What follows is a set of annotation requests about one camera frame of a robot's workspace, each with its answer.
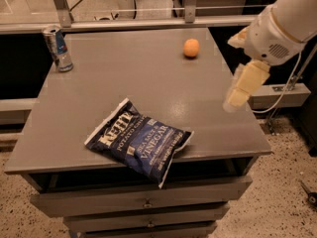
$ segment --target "cabinet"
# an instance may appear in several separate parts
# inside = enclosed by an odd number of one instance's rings
[[[200,42],[197,59],[182,55]],[[66,36],[74,69],[52,67],[5,172],[37,191],[33,204],[81,237],[182,237],[216,228],[251,184],[270,146],[248,106],[225,113],[231,73],[208,29]],[[143,114],[195,131],[162,189],[83,142],[125,97]]]

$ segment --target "table top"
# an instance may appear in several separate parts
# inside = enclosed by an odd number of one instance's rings
[[[199,41],[187,59],[187,39]],[[66,35],[74,63],[52,69],[18,140],[7,174],[121,167],[84,142],[126,97],[140,113],[194,131],[175,162],[251,157],[271,148],[249,106],[222,108],[231,73],[208,29],[148,30]]]

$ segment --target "soda can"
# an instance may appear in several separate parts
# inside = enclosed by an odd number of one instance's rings
[[[47,46],[52,55],[56,68],[61,72],[73,69],[73,64],[63,39],[61,29],[58,26],[49,26],[42,30]]]

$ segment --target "blue chip bag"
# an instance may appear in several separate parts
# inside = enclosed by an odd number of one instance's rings
[[[126,98],[84,144],[158,182],[161,188],[173,155],[185,147],[192,135],[140,114]]]

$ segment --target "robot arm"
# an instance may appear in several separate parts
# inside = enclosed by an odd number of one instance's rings
[[[277,0],[228,44],[252,58],[237,68],[224,109],[233,112],[269,78],[269,69],[300,53],[317,34],[317,0]]]

